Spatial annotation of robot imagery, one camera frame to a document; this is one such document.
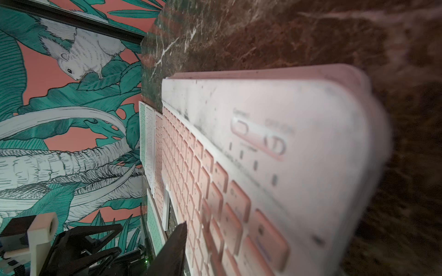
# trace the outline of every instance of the leaf illustration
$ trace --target leaf illustration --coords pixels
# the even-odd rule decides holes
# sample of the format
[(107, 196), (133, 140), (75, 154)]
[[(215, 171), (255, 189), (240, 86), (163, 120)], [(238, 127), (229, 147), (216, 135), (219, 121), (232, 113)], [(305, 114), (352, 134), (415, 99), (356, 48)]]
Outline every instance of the leaf illustration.
[(106, 250), (106, 249), (111, 249), (111, 248), (114, 248), (115, 247), (115, 238), (113, 238), (113, 239), (111, 239), (107, 244), (106, 244), (106, 246), (104, 247), (104, 249)]
[(104, 0), (86, 0), (89, 5), (105, 4)]
[(96, 15), (98, 17), (101, 17), (103, 19), (107, 20), (107, 17), (104, 13), (102, 13), (101, 11), (98, 11), (96, 9), (94, 9), (91, 4), (88, 3), (88, 1), (86, 0), (71, 0), (72, 3), (74, 3), (77, 7), (79, 7), (82, 11), (91, 14), (91, 15)]
[(95, 72), (88, 73), (81, 80), (78, 90), (99, 90), (118, 83), (121, 78), (121, 72), (126, 69), (128, 65), (125, 61), (111, 60), (102, 69), (102, 79), (99, 79), (98, 74)]
[(44, 55), (48, 55), (48, 53), (43, 47), (40, 37), (52, 39), (68, 50), (71, 49), (72, 45), (71, 42), (61, 40), (46, 31), (45, 27), (40, 25), (35, 17), (7, 8), (0, 8), (0, 30), (17, 39), (26, 47)]
[(141, 62), (129, 65), (121, 72), (120, 91), (127, 93), (134, 89), (141, 82)]
[(133, 251), (133, 249), (135, 248), (139, 233), (140, 233), (140, 229), (139, 228), (135, 229), (135, 233), (132, 235), (132, 237), (130, 238), (129, 244), (127, 245), (126, 253)]
[[(24, 114), (31, 111), (60, 106), (86, 106), (109, 112), (117, 110), (125, 99), (139, 94), (141, 91), (140, 89), (134, 89), (131, 92), (120, 94), (119, 86), (114, 84), (100, 90), (86, 92), (77, 90), (78, 86), (78, 83), (68, 83), (65, 87), (49, 89), (47, 96), (30, 99), (29, 105), (20, 107), (18, 113)], [(88, 125), (84, 121), (85, 119), (82, 118), (53, 121), (37, 125), (10, 136), (5, 140), (28, 140), (31, 138), (46, 139), (66, 133), (71, 126), (84, 129), (88, 128)]]
[(110, 15), (128, 17), (128, 18), (157, 18), (159, 11), (140, 11), (140, 10), (119, 10), (110, 11)]
[(131, 150), (123, 154), (117, 160), (112, 162), (112, 164), (118, 164), (120, 162), (124, 163), (125, 164), (124, 166), (126, 167), (132, 167), (133, 164), (135, 164), (136, 166), (141, 165), (140, 148), (138, 147), (134, 150)]
[[(69, 206), (71, 204), (72, 198), (74, 197), (74, 191), (78, 187), (79, 183), (64, 185), (60, 188), (51, 190), (49, 193), (44, 195), (36, 204), (31, 208), (24, 210), (16, 218), (33, 216), (38, 214), (45, 214), (56, 212), (58, 218), (58, 228), (56, 234), (63, 232), (63, 224), (68, 218)], [(0, 227), (0, 232), (6, 227), (6, 225), (11, 221), (12, 218), (4, 218), (2, 225)]]
[(140, 119), (139, 114), (130, 117), (126, 126), (126, 140), (131, 149), (134, 149), (140, 139)]
[[(129, 119), (131, 118), (131, 116), (133, 116), (135, 114), (135, 109), (133, 108), (134, 104), (127, 104), (127, 105), (122, 105), (119, 108), (121, 108), (125, 113), (126, 113), (126, 118), (123, 120), (120, 118), (120, 120), (123, 122), (124, 126), (127, 128), (127, 125), (129, 123)], [(117, 118), (119, 118), (119, 116), (117, 115), (117, 113), (115, 111), (110, 111), (109, 113), (111, 113), (112, 115), (116, 116)], [(112, 144), (115, 143), (117, 140), (114, 137), (118, 137), (118, 138), (123, 138), (124, 137), (124, 133), (121, 132), (121, 130), (119, 129), (114, 129), (112, 126), (112, 124), (108, 124), (104, 121), (101, 120), (85, 120), (84, 123), (95, 133), (99, 133), (102, 134), (104, 136), (106, 136), (107, 138), (103, 139), (103, 138), (97, 138), (95, 139), (97, 146), (98, 147), (102, 147), (104, 145), (107, 144)]]
[(148, 4), (148, 3), (146, 3), (146, 2), (144, 2), (142, 0), (123, 0), (123, 1), (126, 2), (126, 3), (129, 3), (129, 4), (132, 4), (132, 5), (135, 5), (135, 6), (139, 6), (141, 8), (146, 8), (148, 10), (161, 11), (160, 8), (157, 8), (154, 5)]
[[(116, 224), (125, 224), (126, 223), (126, 219), (122, 219), (122, 220), (117, 220), (115, 221)], [(106, 225), (111, 225), (112, 222), (105, 222)], [(90, 223), (84, 223), (84, 222), (69, 222), (67, 223), (67, 225), (72, 226), (72, 227), (77, 227), (77, 226), (90, 226)], [(140, 226), (140, 216), (134, 217), (133, 219), (130, 220), (129, 222), (129, 230), (128, 232), (132, 231), (133, 229), (137, 228)]]
[(14, 38), (0, 31), (0, 121), (12, 117), (22, 105), (26, 69), (22, 51)]
[(143, 198), (119, 198), (106, 202), (102, 207), (111, 207), (114, 210), (119, 209), (134, 209), (140, 207), (140, 203), (143, 202)]
[(121, 231), (120, 237), (118, 238), (118, 247), (121, 248), (120, 255), (124, 254), (126, 248), (126, 239), (127, 239), (127, 233), (129, 232), (129, 223), (131, 218), (132, 215), (130, 215), (130, 217), (124, 223), (123, 230)]

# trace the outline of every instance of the pink keycap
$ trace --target pink keycap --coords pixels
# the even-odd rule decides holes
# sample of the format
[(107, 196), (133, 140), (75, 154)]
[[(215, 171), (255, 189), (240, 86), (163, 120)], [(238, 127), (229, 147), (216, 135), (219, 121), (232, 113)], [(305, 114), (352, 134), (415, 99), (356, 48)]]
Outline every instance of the pink keycap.
[(216, 220), (221, 218), (223, 196), (216, 185), (212, 182), (209, 187), (209, 196), (207, 197), (207, 204), (210, 207), (213, 217)]
[(188, 142), (188, 144), (189, 144), (189, 147), (191, 148), (191, 149), (194, 149), (194, 147), (195, 147), (195, 135), (193, 135), (192, 133), (189, 133), (189, 142)]
[(210, 261), (210, 248), (207, 246), (206, 237), (205, 237), (207, 235), (209, 235), (209, 234), (206, 232), (202, 232), (201, 238), (199, 239), (199, 245), (201, 248), (201, 254), (202, 254), (202, 259), (203, 259), (204, 263), (207, 263)]
[(193, 267), (193, 247), (190, 242), (186, 243), (186, 257), (187, 257), (187, 263), (189, 264), (189, 267)]
[(200, 215), (204, 228), (208, 229), (210, 224), (210, 219), (212, 218), (212, 212), (210, 211), (210, 207), (205, 199), (201, 200)]
[(236, 261), (233, 258), (233, 256), (230, 254), (228, 249), (224, 250), (221, 263), (224, 267), (226, 275), (241, 276), (240, 271), (238, 270), (238, 266), (236, 265)]
[(202, 237), (202, 234), (201, 234), (201, 231), (202, 231), (202, 220), (201, 220), (201, 216), (199, 215), (199, 212), (195, 212), (194, 213), (192, 224), (193, 224), (194, 230), (195, 230), (195, 237), (196, 238)]
[(196, 260), (196, 263), (198, 264), (198, 267), (202, 267), (202, 265), (204, 264), (204, 261), (203, 261), (203, 257), (202, 257), (202, 250), (201, 250), (198, 240), (195, 240), (194, 255), (195, 255), (195, 260)]
[(247, 222), (250, 214), (250, 199), (235, 181), (229, 183), (225, 197), (238, 219)]
[(187, 226), (189, 228), (189, 230), (187, 232), (187, 236), (188, 236), (190, 242), (192, 243), (192, 245), (195, 245), (195, 230), (193, 228), (192, 220), (187, 222)]
[(186, 162), (183, 163), (183, 170), (181, 173), (183, 174), (184, 180), (187, 180), (187, 172), (189, 171), (189, 166), (187, 166)]
[(181, 154), (183, 155), (183, 157), (186, 156), (187, 153), (187, 142), (184, 140), (181, 141)]
[(187, 141), (187, 140), (189, 140), (189, 129), (188, 128), (184, 128), (184, 132), (183, 132), (183, 139), (185, 140), (185, 141)]
[(201, 164), (209, 174), (212, 173), (213, 156), (207, 150), (204, 150), (204, 152), (202, 154)]
[(221, 230), (214, 219), (210, 221), (209, 231), (212, 235), (216, 253), (219, 255), (218, 259), (220, 259), (222, 256), (222, 250), (224, 249), (224, 238), (222, 237)]
[(203, 148), (201, 142), (200, 141), (196, 141), (195, 142), (195, 147), (194, 147), (194, 153), (195, 153), (195, 156), (198, 157), (198, 159), (200, 159), (200, 160), (202, 159), (202, 152), (203, 152), (203, 150), (204, 150), (204, 148)]
[(193, 185), (192, 198), (195, 203), (195, 209), (199, 210), (199, 207), (201, 205), (201, 190), (196, 183)]
[(242, 276), (274, 276), (249, 237), (244, 239), (238, 257), (238, 269)]
[(193, 193), (193, 184), (195, 183), (195, 178), (190, 171), (187, 172), (187, 187), (190, 193)]
[(210, 181), (209, 174), (204, 168), (201, 168), (201, 170), (199, 171), (198, 186), (199, 189), (201, 190), (201, 196), (203, 198), (207, 198), (207, 194), (209, 192), (209, 181)]
[(196, 156), (193, 157), (192, 160), (192, 169), (191, 172), (195, 176), (195, 181), (199, 180), (199, 168), (201, 167), (201, 163)]
[(270, 266), (282, 271), (289, 256), (289, 244), (260, 210), (250, 218), (249, 236)]
[(190, 147), (188, 147), (187, 148), (187, 153), (186, 153), (186, 163), (187, 163), (187, 165), (189, 166), (189, 168), (191, 168), (192, 167), (192, 159), (193, 159), (193, 150), (190, 148)]
[(227, 190), (227, 180), (228, 180), (227, 172), (221, 167), (221, 165), (217, 162), (215, 164), (213, 174), (212, 174), (212, 180), (215, 183), (215, 185), (218, 187), (220, 191), (223, 193)]
[(243, 226), (228, 203), (224, 205), (222, 211), (220, 229), (221, 233), (224, 235), (227, 247), (233, 254), (238, 254), (241, 236), (243, 234)]
[(201, 270), (199, 269), (198, 261), (196, 261), (195, 257), (194, 257), (194, 269), (192, 276), (201, 276)]
[(193, 219), (193, 214), (195, 212), (195, 204), (193, 203), (193, 199), (189, 196), (187, 200), (187, 209), (189, 210), (189, 220)]

